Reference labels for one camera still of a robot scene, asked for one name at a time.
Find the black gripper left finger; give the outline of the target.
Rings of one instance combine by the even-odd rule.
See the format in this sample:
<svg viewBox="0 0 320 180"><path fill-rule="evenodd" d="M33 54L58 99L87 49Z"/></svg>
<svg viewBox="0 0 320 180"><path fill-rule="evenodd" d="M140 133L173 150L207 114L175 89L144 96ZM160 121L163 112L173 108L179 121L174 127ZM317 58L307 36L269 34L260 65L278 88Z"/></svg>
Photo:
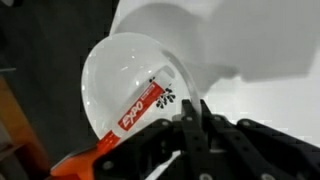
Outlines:
<svg viewBox="0 0 320 180"><path fill-rule="evenodd" d="M94 180L200 180L209 147L191 102L182 117L157 119L94 161Z"/></svg>

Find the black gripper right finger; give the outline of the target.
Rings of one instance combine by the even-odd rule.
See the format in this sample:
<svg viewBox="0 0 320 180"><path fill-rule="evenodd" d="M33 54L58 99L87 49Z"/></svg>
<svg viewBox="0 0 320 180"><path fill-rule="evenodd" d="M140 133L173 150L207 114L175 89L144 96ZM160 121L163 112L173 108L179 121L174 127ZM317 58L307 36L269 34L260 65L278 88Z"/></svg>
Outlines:
<svg viewBox="0 0 320 180"><path fill-rule="evenodd" d="M200 101L208 132L251 180L320 180L320 148L252 119L232 124Z"/></svg>

